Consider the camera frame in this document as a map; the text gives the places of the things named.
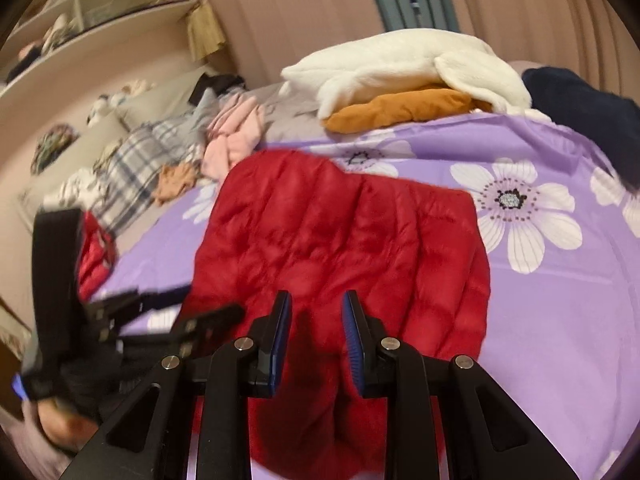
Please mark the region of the person left hand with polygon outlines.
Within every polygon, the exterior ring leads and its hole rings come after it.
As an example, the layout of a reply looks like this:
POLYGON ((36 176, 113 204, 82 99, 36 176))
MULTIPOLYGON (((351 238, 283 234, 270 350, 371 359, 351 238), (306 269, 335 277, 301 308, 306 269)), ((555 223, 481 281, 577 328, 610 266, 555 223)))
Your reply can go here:
POLYGON ((61 408, 55 399, 40 400, 36 407, 44 434, 65 451, 79 452, 99 429, 93 419, 61 408))

